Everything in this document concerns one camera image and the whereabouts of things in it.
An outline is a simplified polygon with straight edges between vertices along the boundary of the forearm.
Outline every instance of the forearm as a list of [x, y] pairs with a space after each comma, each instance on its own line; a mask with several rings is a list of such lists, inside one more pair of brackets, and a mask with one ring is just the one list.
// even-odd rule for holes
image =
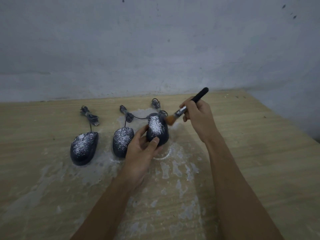
[[242, 176], [217, 131], [205, 142], [215, 187], [222, 232], [229, 239], [283, 239], [261, 202]]
[[71, 240], [113, 239], [132, 190], [130, 180], [120, 172]]

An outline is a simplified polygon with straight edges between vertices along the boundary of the wired mouse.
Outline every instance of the wired mouse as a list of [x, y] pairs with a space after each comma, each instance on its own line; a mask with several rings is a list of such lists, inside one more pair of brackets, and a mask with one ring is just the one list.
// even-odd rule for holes
[[87, 132], [78, 135], [70, 147], [70, 157], [77, 166], [86, 165], [94, 157], [98, 145], [98, 132]]
[[154, 137], [158, 137], [158, 147], [166, 144], [169, 140], [169, 129], [165, 117], [162, 113], [151, 113], [148, 119], [149, 128], [146, 132], [146, 138], [150, 142]]
[[128, 145], [134, 137], [134, 130], [129, 127], [117, 129], [113, 135], [112, 149], [117, 157], [125, 158]]

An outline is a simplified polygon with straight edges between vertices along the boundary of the person's left arm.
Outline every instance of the person's left arm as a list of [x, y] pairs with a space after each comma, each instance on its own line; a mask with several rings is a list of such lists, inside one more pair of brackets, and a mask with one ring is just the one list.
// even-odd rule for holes
[[149, 145], [146, 137], [142, 137], [147, 129], [148, 125], [137, 131], [128, 145], [125, 163], [119, 174], [112, 180], [71, 240], [114, 238], [131, 193], [141, 184], [151, 159], [161, 150], [161, 147], [157, 148], [158, 137]]

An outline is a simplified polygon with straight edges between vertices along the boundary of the person's left hand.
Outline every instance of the person's left hand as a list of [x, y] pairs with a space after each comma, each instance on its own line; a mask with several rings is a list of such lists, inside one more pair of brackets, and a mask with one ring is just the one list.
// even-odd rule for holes
[[125, 163], [122, 167], [122, 173], [129, 177], [133, 184], [133, 189], [139, 186], [149, 168], [150, 161], [162, 149], [158, 147], [159, 138], [155, 137], [150, 143], [143, 134], [147, 131], [148, 125], [143, 126], [134, 135], [132, 141], [128, 145]]

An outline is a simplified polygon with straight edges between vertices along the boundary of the person's right arm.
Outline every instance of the person's right arm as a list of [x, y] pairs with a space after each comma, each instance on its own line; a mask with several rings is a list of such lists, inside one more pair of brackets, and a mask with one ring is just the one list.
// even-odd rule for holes
[[240, 172], [228, 146], [219, 133], [210, 106], [187, 99], [188, 119], [209, 152], [217, 210], [226, 240], [283, 240], [278, 228]]

